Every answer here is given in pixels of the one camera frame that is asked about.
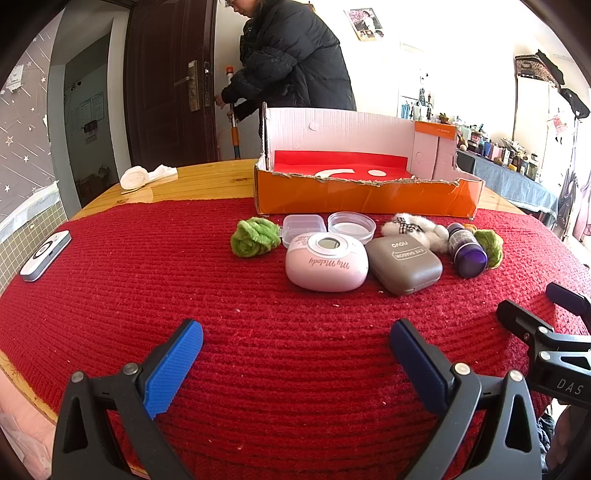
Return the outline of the purple glitter bottle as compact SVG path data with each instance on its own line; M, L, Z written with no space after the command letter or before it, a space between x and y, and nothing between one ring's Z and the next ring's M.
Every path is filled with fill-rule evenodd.
M488 256L475 235L460 223L452 223L447 229L448 251L459 275L465 279L479 276L488 265Z

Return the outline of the green fuzzy scrunchie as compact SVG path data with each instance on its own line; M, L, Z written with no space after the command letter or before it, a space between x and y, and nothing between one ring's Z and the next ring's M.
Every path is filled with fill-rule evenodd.
M279 245L280 227L259 217L240 220L230 239L232 252L242 258L266 254Z
M474 236L488 257L487 268L498 268L504 258L504 240L494 230L476 230Z

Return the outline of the brown eyeshadow compact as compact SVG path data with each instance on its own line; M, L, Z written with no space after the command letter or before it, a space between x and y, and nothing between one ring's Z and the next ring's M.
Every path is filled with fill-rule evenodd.
M443 264L438 256L410 235L374 238L365 248L370 271L394 295L423 290L442 276Z

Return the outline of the white fluffy bunny plush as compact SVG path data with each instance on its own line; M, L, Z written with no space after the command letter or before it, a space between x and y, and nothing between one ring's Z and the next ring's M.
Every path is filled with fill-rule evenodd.
M434 253L448 252L450 236L448 229L423 216L397 213L382 226L382 235L409 235Z

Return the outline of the pink My Melody case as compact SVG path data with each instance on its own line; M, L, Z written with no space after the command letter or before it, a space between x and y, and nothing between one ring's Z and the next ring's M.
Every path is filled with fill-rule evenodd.
M349 235L304 233L290 242L286 273L294 285L318 292L349 292L369 273L365 246Z

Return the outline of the clear round plastic lid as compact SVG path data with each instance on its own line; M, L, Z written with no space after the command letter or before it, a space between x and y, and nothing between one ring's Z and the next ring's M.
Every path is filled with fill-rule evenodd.
M329 232L352 236L362 244L367 244L374 238L376 229L376 222L365 214L341 211L332 213L328 218Z

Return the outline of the small clear plastic box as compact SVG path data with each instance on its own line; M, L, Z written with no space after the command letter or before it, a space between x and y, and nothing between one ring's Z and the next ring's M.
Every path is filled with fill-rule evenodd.
M298 235L327 231L325 220L318 214L291 214L283 219L280 238L283 246L290 247L291 241Z

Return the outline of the red knitted table cloth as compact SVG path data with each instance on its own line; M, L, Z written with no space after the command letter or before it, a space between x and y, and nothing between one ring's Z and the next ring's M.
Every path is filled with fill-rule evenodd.
M581 320L545 296L590 290L590 272L536 219L482 210L504 241L500 267L466 280L449 258L432 287L397 297L369 278L355 291L294 286L286 252L242 259L231 234L252 200L127 204L71 221L72 239L42 278L1 297L1 348L58 410L69 377L142 361L185 319L204 347L158 425L198 479L394 479L436 418L389 345L406 318L478 374L525 370L527 349L497 320L512 300L558 331Z

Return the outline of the white rectangular device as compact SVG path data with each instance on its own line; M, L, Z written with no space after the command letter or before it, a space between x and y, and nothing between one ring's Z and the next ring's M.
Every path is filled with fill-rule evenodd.
M32 254L19 274L25 282L37 281L71 241L71 234L63 230L52 234Z

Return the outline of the orange white cardboard box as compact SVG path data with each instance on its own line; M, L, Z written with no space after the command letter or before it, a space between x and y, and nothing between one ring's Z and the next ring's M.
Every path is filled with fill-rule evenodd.
M260 214L476 215L485 183L458 167L453 125L287 107L263 107L262 120Z

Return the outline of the person in black jacket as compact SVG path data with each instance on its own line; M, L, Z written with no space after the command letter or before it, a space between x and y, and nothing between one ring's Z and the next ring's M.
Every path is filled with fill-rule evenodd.
M229 1L245 16L242 68L215 96L245 120L263 105L356 110L339 39L311 7L297 1Z

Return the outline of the dark brown wooden door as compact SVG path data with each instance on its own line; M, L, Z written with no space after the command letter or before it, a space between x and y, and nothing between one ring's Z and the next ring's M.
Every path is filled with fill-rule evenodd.
M131 8L124 101L131 164L148 170L218 160L214 1L141 0Z

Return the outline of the wall photo poster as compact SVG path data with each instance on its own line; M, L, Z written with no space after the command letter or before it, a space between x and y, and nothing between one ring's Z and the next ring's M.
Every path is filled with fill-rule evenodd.
M382 23L373 8L349 9L346 10L346 15L356 33L356 38L360 41L368 42L384 37Z

